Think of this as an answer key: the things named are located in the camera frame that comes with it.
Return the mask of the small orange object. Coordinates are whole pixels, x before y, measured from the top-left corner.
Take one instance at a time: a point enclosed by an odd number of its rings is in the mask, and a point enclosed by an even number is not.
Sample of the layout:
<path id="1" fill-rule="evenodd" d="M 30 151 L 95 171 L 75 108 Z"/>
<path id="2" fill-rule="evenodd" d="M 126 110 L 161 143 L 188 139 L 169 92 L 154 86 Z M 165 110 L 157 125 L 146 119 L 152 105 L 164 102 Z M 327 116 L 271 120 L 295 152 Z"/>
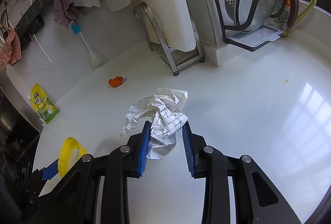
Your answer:
<path id="1" fill-rule="evenodd" d="M 115 78 L 111 78 L 108 80 L 108 85 L 112 88 L 119 87 L 124 82 L 124 78 L 121 76 L 116 76 Z"/>

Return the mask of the yellow green refill pouch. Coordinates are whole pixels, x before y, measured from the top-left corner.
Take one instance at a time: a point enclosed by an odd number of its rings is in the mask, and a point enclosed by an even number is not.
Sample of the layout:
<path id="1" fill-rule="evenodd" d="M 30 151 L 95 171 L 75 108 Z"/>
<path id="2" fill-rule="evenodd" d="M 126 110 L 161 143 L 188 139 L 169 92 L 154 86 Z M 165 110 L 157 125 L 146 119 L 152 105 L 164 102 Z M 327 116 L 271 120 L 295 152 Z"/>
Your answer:
<path id="1" fill-rule="evenodd" d="M 32 109 L 45 124 L 49 124 L 59 114 L 59 109 L 38 84 L 32 87 L 28 99 Z"/>

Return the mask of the white bottle brush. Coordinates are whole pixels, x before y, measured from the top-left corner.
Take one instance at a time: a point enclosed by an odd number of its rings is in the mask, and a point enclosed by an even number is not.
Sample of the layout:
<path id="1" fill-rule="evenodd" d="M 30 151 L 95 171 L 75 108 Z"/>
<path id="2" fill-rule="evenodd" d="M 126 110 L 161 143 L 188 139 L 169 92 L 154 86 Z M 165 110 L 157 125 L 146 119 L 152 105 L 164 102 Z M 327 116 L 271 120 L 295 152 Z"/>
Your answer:
<path id="1" fill-rule="evenodd" d="M 89 57 L 89 62 L 92 67 L 99 66 L 102 62 L 102 58 L 98 55 L 97 52 L 95 52 L 86 42 L 82 32 L 81 32 L 81 27 L 78 23 L 72 23 L 71 24 L 71 30 L 75 35 L 79 35 L 81 38 L 83 44 L 86 46 L 88 50 L 88 57 Z"/>

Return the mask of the pink hanging cloth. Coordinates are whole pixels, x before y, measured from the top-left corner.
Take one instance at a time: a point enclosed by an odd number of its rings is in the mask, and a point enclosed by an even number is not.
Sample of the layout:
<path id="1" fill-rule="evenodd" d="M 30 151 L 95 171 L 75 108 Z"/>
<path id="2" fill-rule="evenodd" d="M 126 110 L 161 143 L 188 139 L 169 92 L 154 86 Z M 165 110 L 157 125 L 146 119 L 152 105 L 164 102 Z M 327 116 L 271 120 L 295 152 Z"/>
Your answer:
<path id="1" fill-rule="evenodd" d="M 1 69 L 7 71 L 7 66 L 13 66 L 21 57 L 21 45 L 18 35 L 15 30 L 10 30 L 1 48 Z"/>

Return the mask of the purple hanging cloth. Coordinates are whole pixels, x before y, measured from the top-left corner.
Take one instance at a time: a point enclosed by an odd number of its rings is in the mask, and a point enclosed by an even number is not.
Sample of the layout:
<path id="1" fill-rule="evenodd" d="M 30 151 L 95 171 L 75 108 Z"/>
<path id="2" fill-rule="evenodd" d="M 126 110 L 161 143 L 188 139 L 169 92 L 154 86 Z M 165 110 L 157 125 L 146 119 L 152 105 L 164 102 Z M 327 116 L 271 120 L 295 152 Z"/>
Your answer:
<path id="1" fill-rule="evenodd" d="M 79 19 L 73 0 L 53 0 L 53 15 L 54 22 L 65 28 Z"/>

